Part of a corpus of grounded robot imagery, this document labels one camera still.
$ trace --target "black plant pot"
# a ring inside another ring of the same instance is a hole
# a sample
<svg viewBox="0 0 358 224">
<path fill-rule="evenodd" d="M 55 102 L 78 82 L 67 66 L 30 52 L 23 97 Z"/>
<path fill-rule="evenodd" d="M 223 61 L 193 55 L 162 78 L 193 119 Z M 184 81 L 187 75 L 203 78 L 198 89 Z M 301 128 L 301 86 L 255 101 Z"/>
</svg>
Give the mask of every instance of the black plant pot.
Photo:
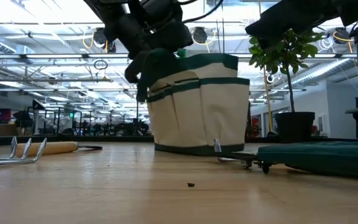
<svg viewBox="0 0 358 224">
<path fill-rule="evenodd" d="M 311 137 L 314 112 L 279 113 L 275 115 L 281 142 L 305 142 Z"/>
</svg>

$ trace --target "tree trunk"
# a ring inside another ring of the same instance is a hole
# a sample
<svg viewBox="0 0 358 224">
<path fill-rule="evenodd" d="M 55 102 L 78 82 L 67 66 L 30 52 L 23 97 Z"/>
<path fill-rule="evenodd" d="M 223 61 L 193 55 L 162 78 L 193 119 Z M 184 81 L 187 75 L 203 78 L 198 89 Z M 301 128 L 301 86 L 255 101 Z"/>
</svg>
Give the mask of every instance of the tree trunk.
<svg viewBox="0 0 358 224">
<path fill-rule="evenodd" d="M 288 89 L 290 90 L 291 112 L 294 113 L 295 107 L 294 107 L 294 103 L 293 103 L 293 92 L 292 92 L 292 83 L 291 83 L 291 75 L 290 75 L 290 66 L 288 64 L 286 64 L 285 69 L 287 70 Z"/>
</svg>

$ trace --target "garden tool bag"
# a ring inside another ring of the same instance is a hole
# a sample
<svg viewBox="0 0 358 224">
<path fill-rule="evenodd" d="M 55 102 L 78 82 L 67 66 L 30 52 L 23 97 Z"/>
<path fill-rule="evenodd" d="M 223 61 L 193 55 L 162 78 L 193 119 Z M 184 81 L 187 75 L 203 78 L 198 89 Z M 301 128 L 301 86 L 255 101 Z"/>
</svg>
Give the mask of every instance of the garden tool bag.
<svg viewBox="0 0 358 224">
<path fill-rule="evenodd" d="M 244 149 L 249 80 L 237 77 L 237 66 L 228 54 L 151 51 L 137 99 L 147 100 L 155 150 L 207 156 L 215 138 L 222 152 Z"/>
</svg>

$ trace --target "teal tray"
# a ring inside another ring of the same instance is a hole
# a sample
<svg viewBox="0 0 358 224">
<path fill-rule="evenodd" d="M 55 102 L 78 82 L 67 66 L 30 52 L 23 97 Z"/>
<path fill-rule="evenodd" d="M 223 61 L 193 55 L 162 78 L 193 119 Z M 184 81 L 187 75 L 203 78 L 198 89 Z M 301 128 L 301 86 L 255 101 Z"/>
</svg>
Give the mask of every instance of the teal tray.
<svg viewBox="0 0 358 224">
<path fill-rule="evenodd" d="M 257 159 L 315 174 L 358 178 L 358 142 L 308 142 L 260 147 Z"/>
</svg>

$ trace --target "wooden surface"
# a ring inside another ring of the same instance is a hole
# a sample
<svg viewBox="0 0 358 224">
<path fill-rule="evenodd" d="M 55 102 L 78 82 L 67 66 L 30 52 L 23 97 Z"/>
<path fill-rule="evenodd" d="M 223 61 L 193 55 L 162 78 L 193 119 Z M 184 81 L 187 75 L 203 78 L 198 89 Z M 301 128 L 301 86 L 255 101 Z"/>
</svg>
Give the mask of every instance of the wooden surface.
<svg viewBox="0 0 358 224">
<path fill-rule="evenodd" d="M 358 224 L 358 180 L 101 145 L 0 167 L 0 223 Z"/>
</svg>

